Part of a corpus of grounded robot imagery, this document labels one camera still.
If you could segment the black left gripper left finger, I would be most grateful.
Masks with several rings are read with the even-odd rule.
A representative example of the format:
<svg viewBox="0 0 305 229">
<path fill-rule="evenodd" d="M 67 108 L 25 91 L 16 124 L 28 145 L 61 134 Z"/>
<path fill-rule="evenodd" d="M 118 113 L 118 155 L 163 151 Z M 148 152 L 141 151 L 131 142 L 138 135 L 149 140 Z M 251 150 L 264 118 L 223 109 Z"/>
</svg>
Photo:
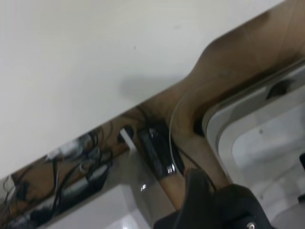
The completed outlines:
<svg viewBox="0 0 305 229">
<path fill-rule="evenodd" d="M 183 214 L 185 216 L 217 216 L 214 195 L 205 172 L 190 168 L 185 171 L 185 198 Z"/>
</svg>

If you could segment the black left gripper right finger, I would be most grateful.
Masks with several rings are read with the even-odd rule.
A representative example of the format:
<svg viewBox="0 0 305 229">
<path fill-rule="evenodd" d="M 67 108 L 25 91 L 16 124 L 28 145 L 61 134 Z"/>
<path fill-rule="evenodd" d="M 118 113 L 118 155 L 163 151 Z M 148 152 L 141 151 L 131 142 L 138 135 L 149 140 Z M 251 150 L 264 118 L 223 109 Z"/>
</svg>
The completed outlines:
<svg viewBox="0 0 305 229">
<path fill-rule="evenodd" d="M 250 189 L 230 184 L 211 190 L 211 229 L 271 229 L 261 204 Z"/>
</svg>

